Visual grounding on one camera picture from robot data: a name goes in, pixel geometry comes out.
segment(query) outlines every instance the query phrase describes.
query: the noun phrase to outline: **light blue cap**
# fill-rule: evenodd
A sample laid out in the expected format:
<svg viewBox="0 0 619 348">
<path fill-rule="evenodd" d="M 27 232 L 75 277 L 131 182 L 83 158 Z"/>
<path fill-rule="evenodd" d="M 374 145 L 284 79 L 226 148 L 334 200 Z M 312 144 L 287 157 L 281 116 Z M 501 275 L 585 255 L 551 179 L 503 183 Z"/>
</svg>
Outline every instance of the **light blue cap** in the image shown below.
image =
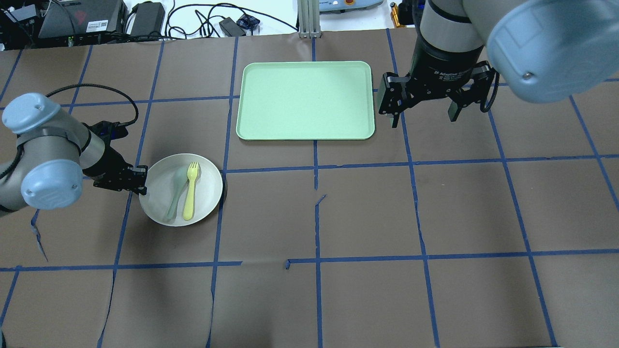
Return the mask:
<svg viewBox="0 0 619 348">
<path fill-rule="evenodd" d="M 490 62 L 514 93 L 547 103 L 619 70 L 619 0 L 531 0 L 494 27 Z"/>
<path fill-rule="evenodd" d="M 41 93 L 26 93 L 11 101 L 2 113 L 2 122 L 15 134 L 49 121 L 60 110 L 60 104 Z"/>
<path fill-rule="evenodd" d="M 47 161 L 26 175 L 21 192 L 24 201 L 37 209 L 68 207 L 82 195 L 82 169 L 72 160 Z"/>
</svg>

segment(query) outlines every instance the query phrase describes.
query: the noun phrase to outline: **grid surface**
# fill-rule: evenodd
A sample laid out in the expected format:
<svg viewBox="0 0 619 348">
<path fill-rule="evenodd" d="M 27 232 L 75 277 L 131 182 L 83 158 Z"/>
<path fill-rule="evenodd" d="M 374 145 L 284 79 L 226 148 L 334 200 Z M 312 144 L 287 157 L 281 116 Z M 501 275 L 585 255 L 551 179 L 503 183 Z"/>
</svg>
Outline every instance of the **grid surface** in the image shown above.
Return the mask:
<svg viewBox="0 0 619 348">
<path fill-rule="evenodd" d="M 219 209 L 183 228 L 157 225 L 137 197 L 87 182 L 69 208 L 2 218 L 9 344 L 619 346 L 616 76 L 551 105 L 502 85 L 492 112 L 470 107 L 453 124 L 448 101 L 424 102 L 398 129 L 377 116 L 367 141 L 245 142 L 231 132 L 247 64 L 362 60 L 376 82 L 409 68 L 415 36 L 2 52 L 2 110 L 24 92 L 117 87 L 141 113 L 113 143 L 125 159 L 200 154 L 227 186 Z M 131 117 L 107 92 L 54 99 L 88 124 Z M 13 148 L 0 128 L 0 162 Z"/>
</svg>

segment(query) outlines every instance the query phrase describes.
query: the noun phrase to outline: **blue joint cap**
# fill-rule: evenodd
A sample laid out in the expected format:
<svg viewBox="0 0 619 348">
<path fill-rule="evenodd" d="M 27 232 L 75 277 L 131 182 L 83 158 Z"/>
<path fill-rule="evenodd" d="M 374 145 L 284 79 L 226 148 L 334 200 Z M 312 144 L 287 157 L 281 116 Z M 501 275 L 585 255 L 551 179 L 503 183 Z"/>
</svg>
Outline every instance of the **blue joint cap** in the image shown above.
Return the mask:
<svg viewBox="0 0 619 348">
<path fill-rule="evenodd" d="M 15 134 L 40 126 L 56 116 L 60 104 L 41 93 L 26 93 L 11 101 L 2 113 L 2 122 Z"/>
<path fill-rule="evenodd" d="M 66 159 L 39 164 L 22 181 L 21 192 L 24 201 L 37 209 L 68 207 L 82 195 L 82 169 Z"/>
</svg>

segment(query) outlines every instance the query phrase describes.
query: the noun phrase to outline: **fork handle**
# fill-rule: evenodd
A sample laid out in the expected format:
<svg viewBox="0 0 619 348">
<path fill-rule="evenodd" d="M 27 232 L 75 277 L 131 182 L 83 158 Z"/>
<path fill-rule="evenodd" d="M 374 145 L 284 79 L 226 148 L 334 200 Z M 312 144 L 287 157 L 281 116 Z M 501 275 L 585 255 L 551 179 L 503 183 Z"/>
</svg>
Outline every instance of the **fork handle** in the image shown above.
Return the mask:
<svg viewBox="0 0 619 348">
<path fill-rule="evenodd" d="M 187 199 L 185 200 L 185 208 L 183 209 L 183 219 L 191 220 L 194 213 L 194 193 L 196 192 L 196 181 L 189 181 L 189 189 L 187 191 Z"/>
</svg>

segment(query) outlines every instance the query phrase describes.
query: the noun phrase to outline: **black connector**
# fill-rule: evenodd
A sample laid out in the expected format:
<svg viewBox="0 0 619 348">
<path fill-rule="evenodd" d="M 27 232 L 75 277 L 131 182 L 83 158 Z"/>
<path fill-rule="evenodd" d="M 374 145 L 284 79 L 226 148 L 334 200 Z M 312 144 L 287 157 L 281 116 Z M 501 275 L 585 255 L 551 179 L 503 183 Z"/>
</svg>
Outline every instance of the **black connector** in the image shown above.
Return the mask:
<svg viewBox="0 0 619 348">
<path fill-rule="evenodd" d="M 136 18 L 131 27 L 131 36 L 161 36 L 165 10 L 160 2 L 143 2 L 136 5 L 133 11 L 136 13 Z"/>
<path fill-rule="evenodd" d="M 247 35 L 245 30 L 239 27 L 230 17 L 219 22 L 219 27 L 229 37 L 243 37 Z"/>
</svg>

